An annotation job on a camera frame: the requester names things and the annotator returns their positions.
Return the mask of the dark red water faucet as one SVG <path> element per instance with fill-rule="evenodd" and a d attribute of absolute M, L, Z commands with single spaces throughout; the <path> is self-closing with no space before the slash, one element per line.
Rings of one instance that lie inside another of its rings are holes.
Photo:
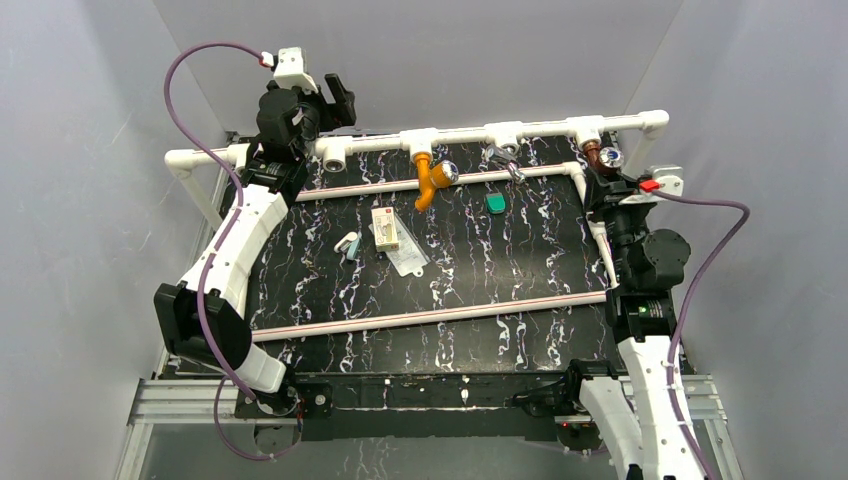
<path fill-rule="evenodd" d="M 597 140 L 585 142 L 581 149 L 589 167 L 600 175 L 615 175 L 624 165 L 624 156 L 619 149 L 603 147 Z"/>

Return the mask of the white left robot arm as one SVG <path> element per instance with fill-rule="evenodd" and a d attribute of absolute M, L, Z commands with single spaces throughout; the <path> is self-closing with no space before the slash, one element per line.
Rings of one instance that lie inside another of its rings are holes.
<path fill-rule="evenodd" d="M 270 234 L 304 189 L 320 134 L 356 122 L 355 95 L 335 73 L 324 77 L 331 92 L 306 80 L 273 80 L 258 102 L 259 133 L 238 147 L 171 150 L 165 164 L 215 233 L 179 281 L 161 284 L 154 307 L 167 351 L 215 369 L 275 416 L 294 411 L 299 391 L 293 373 L 253 339 L 244 318 L 253 265 Z M 220 167 L 235 189 L 225 216 L 207 203 L 193 179 L 202 162 Z"/>

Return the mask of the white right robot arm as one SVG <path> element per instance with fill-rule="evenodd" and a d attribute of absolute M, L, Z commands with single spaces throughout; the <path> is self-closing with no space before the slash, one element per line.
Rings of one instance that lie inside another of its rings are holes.
<path fill-rule="evenodd" d="M 596 363 L 572 367 L 565 405 L 589 413 L 621 479 L 707 479 L 709 468 L 694 437 L 683 391 L 671 296 L 684 280 L 689 244 L 668 229 L 651 230 L 647 215 L 667 195 L 680 196 L 679 167 L 637 178 L 586 175 L 584 208 L 604 228 L 605 254 L 616 285 L 606 293 L 605 317 L 632 388 Z"/>

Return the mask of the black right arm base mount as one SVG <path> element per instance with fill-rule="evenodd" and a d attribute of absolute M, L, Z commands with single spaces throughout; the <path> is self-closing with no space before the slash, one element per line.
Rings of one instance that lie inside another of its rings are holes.
<path fill-rule="evenodd" d="M 557 441 L 570 450 L 589 453 L 603 450 L 602 439 L 592 421 L 558 420 L 558 417 L 587 416 L 588 409 L 579 401 L 583 380 L 610 377 L 617 380 L 622 372 L 608 360 L 573 359 L 559 380 L 513 394 L 505 405 L 520 408 L 533 418 L 553 419 Z"/>

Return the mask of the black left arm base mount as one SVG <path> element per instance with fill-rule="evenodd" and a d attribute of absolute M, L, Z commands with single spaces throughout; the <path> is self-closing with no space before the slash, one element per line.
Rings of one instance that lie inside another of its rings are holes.
<path fill-rule="evenodd" d="M 293 445 L 303 438 L 307 420 L 326 420 L 331 416 L 332 400 L 332 386 L 313 377 L 290 377 L 274 393 L 256 393 L 256 406 L 266 416 L 294 421 Z"/>

